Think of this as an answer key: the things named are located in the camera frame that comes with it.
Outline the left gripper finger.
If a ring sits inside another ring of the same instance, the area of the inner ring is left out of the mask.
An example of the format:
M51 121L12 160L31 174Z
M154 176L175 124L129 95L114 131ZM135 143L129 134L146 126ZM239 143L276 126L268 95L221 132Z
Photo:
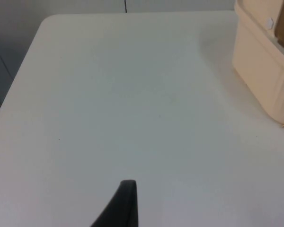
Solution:
M135 180L123 180L92 224L93 227L138 227L138 198Z

